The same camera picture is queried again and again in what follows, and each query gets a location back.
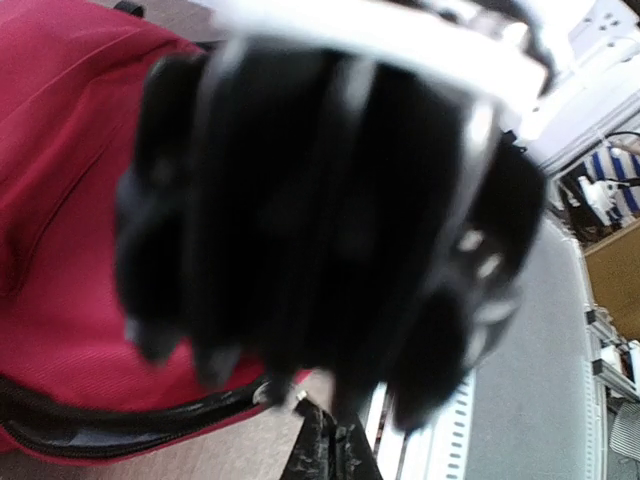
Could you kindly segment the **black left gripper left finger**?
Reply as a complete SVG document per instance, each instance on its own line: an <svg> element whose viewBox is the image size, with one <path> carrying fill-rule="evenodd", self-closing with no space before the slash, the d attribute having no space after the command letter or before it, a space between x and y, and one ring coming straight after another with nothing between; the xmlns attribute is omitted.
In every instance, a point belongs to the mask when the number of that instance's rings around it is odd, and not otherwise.
<svg viewBox="0 0 640 480"><path fill-rule="evenodd" d="M333 479L335 422L332 416L309 399L299 400L294 412L303 423L282 472L282 480Z"/></svg>

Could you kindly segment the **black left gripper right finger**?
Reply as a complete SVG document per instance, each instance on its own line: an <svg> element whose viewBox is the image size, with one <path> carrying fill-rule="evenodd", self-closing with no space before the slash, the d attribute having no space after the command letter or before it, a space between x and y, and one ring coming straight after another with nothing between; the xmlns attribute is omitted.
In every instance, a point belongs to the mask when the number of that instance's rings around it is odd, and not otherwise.
<svg viewBox="0 0 640 480"><path fill-rule="evenodd" d="M380 479L373 451L359 419L336 427L334 473L338 480Z"/></svg>

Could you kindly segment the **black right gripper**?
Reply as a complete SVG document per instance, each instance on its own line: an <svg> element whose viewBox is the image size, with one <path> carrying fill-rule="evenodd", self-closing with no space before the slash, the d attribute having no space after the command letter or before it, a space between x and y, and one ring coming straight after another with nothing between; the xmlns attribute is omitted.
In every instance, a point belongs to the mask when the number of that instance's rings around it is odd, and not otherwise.
<svg viewBox="0 0 640 480"><path fill-rule="evenodd" d="M188 341L220 386L244 354L268 400L379 384L424 426L521 305L546 180L497 107L373 58L258 39L150 69L116 194L116 284L149 362Z"/></svg>

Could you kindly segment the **red backpack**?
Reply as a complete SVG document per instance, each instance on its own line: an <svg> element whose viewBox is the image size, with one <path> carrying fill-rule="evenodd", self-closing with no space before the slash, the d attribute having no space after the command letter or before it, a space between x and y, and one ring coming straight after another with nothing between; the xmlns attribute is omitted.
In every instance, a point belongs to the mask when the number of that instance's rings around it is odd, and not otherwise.
<svg viewBox="0 0 640 480"><path fill-rule="evenodd" d="M99 465L262 412L243 358L215 393L180 347L151 370L124 335L114 206L143 82L189 40L88 1L1 5L1 449Z"/></svg>

